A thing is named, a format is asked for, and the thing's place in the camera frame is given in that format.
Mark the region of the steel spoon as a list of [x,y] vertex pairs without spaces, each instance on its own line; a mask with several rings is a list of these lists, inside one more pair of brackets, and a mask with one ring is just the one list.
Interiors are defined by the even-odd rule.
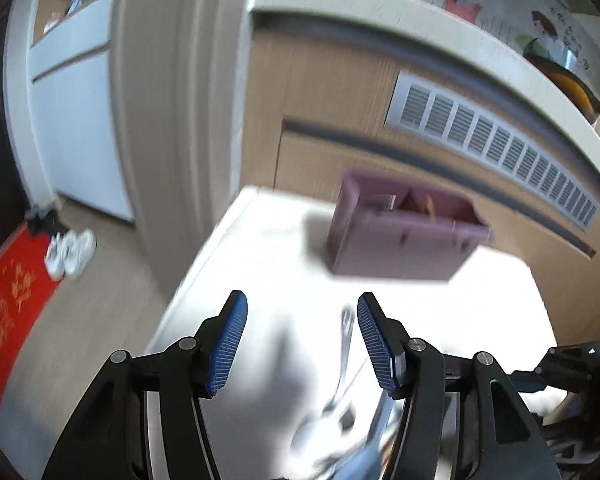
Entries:
[[340,369],[335,391],[325,403],[321,413],[311,415],[302,422],[291,440],[291,452],[304,460],[311,462],[319,460],[327,451],[329,443],[341,434],[336,411],[340,407],[344,393],[344,380],[347,377],[354,321],[353,309],[344,307],[341,311],[340,322]]

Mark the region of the wooden spoon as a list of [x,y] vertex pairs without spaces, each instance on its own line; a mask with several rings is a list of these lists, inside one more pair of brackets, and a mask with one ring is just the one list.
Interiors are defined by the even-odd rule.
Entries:
[[426,200],[424,203],[424,209],[428,214],[430,220],[436,220],[436,207],[434,206],[434,200],[430,195],[426,196]]

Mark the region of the white table cloth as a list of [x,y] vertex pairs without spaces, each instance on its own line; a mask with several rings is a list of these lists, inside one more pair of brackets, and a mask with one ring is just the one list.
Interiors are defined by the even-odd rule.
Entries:
[[[439,351],[494,356],[506,372],[532,370],[556,337],[528,266],[481,247],[444,282],[370,280],[332,274],[325,255],[334,207],[247,186],[230,205],[174,294],[149,352],[193,335],[233,290],[248,318],[225,387],[204,402],[204,423],[225,479],[307,479],[314,462],[291,452],[298,427],[335,391],[340,322],[372,292],[390,318]],[[346,452],[370,429],[381,391],[360,334],[352,337],[325,455]]]

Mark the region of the purple plastic utensil holder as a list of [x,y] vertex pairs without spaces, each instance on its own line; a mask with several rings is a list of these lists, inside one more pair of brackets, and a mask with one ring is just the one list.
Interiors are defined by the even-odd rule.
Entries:
[[[434,221],[424,209],[427,195]],[[338,275],[447,281],[490,237],[468,198],[353,168],[342,178],[326,247]]]

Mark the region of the white sneakers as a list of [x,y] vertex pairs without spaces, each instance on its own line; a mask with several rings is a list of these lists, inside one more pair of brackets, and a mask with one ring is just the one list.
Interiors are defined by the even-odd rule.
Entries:
[[62,278],[79,278],[92,261],[96,247],[97,240],[90,229],[54,235],[44,257],[48,276],[55,282]]

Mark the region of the red door mat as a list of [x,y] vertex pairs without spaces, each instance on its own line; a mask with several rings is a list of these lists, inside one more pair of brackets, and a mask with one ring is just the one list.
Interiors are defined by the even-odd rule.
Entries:
[[44,263],[49,241],[20,226],[0,250],[0,409],[18,354],[59,285]]

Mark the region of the grey ventilation grille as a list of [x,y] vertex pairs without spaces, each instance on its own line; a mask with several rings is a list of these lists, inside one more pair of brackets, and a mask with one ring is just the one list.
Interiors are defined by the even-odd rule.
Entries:
[[593,194],[526,134],[407,70],[396,77],[386,125],[417,133],[520,184],[583,231],[600,213]]

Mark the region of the wooden counter cabinet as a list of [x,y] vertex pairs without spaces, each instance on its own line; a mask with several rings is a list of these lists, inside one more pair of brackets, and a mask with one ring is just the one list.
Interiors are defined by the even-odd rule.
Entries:
[[498,84],[406,41],[258,29],[242,182],[336,200],[352,167],[470,198],[528,264],[557,339],[600,339],[600,168]]

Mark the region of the white cabinet door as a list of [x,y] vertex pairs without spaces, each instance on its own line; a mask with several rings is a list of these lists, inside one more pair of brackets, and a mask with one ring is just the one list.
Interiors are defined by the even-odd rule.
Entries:
[[31,48],[31,110],[52,190],[133,221],[112,120],[112,10],[114,0],[95,0]]

